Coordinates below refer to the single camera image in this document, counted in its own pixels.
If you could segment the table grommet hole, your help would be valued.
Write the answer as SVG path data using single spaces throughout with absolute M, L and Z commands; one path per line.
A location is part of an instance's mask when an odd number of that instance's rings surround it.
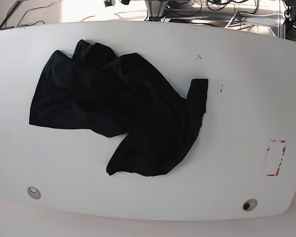
M 40 191 L 35 187 L 28 187 L 27 188 L 27 193 L 33 199 L 40 199 L 41 198 Z
M 256 208 L 257 204 L 258 202 L 256 199 L 249 199 L 243 203 L 242 209 L 246 212 L 250 212 Z

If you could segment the left table grommet hole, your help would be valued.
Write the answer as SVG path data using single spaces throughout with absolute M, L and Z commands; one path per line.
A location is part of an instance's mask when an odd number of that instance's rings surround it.
M 27 188 L 27 193 L 33 199 L 40 199 L 41 198 L 40 191 L 35 187 L 28 187 Z

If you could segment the right table grommet hole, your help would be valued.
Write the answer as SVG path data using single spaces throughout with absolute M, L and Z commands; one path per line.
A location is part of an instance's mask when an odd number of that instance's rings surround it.
M 256 208 L 257 204 L 258 202 L 256 199 L 249 199 L 243 203 L 242 209 L 246 212 L 250 212 Z

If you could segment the black t-shirt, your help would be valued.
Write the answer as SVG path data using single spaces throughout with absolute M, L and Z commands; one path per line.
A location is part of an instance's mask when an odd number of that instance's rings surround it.
M 137 53 L 117 56 L 80 40 L 72 57 L 56 50 L 40 75 L 31 125 L 124 135 L 106 172 L 159 176 L 174 169 L 196 141 L 209 81 L 193 79 L 183 98 Z

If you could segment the aluminium frame stand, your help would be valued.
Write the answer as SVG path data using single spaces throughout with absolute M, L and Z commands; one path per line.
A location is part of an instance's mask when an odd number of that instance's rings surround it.
M 161 21 L 163 12 L 168 5 L 168 0 L 145 0 L 148 12 L 148 20 L 153 22 Z

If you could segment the red tape rectangle marking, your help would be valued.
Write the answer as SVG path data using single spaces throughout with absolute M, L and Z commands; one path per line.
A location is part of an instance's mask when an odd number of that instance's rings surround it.
M 271 140 L 265 156 L 263 174 L 269 177 L 278 176 L 285 155 L 286 140 Z

